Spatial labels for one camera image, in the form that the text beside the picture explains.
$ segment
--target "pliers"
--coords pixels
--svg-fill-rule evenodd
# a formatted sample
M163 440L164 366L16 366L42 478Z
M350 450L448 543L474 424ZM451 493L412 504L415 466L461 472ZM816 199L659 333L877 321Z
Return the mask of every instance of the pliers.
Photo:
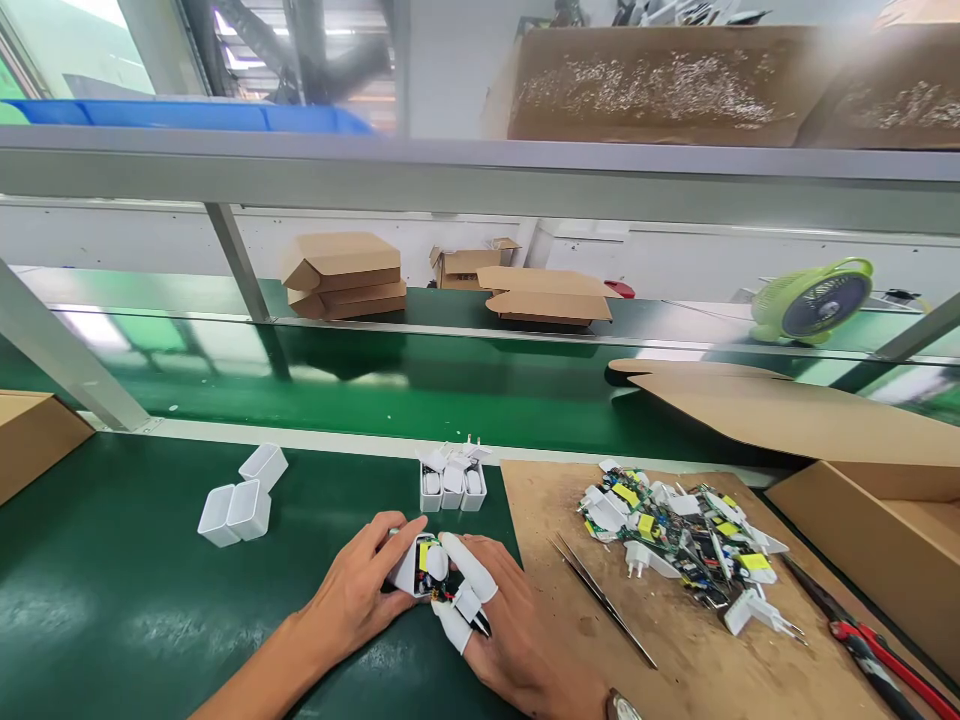
M883 665L890 668L897 677L910 686L943 720L960 720L960 710L957 710L937 688L924 680L906 660L897 655L882 635L878 635L863 623L854 620L830 593L797 565L793 558L788 555L781 557L800 583L800 587L827 616L830 622L830 634L850 652L873 689L879 693L898 718L922 720L923 716L900 692L900 688L883 669Z

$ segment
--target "wooden board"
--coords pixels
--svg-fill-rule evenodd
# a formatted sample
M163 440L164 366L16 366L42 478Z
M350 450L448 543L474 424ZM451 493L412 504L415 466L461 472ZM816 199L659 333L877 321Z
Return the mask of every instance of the wooden board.
M596 465L504 461L501 470L524 569L551 601L548 607L576 651L604 670L644 720L894 717L778 558L774 568L780 581L767 586L767 597L785 619L806 632L808 648L758 621L733 637L679 581L652 570L642 580L627 579L622 543L611 544L608 552L587 535L575 512L584 489L602 477ZM735 475L647 475L667 483L679 480L685 488L705 482L734 497L750 522L788 545L793 558L854 617L884 633L911 665L922 667ZM548 540L557 532L617 606L660 666L658 671L637 654L563 563ZM936 719L915 694L906 692L924 717Z

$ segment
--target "desk fan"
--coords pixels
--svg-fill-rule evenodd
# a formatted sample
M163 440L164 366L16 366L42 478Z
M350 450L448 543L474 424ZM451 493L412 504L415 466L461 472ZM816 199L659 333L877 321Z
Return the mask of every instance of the desk fan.
M824 343L867 301L873 289L872 275L873 265L868 260L847 258L777 278L753 298L757 326L750 336L761 342L785 337L809 345Z

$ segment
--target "blue plastic crate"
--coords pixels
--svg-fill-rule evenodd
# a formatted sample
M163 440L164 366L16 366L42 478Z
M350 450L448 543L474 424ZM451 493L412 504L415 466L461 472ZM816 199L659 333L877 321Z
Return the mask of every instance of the blue plastic crate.
M163 100L4 100L35 125L162 127L189 130L373 135L352 113L333 106Z

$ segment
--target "red handle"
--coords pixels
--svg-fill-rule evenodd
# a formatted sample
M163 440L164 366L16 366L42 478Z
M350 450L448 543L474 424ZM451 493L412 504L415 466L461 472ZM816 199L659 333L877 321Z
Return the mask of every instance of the red handle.
M852 628L847 626L845 629L849 632ZM943 720L960 720L960 713L957 713L956 709L947 702L933 686L922 677L916 675L909 666L901 662L900 658L891 653L873 630L863 624L859 624L857 630L867 645L870 646L870 649L873 650L873 654L877 656L877 659L909 685L917 695L922 697L924 702L933 708L937 715L943 718Z

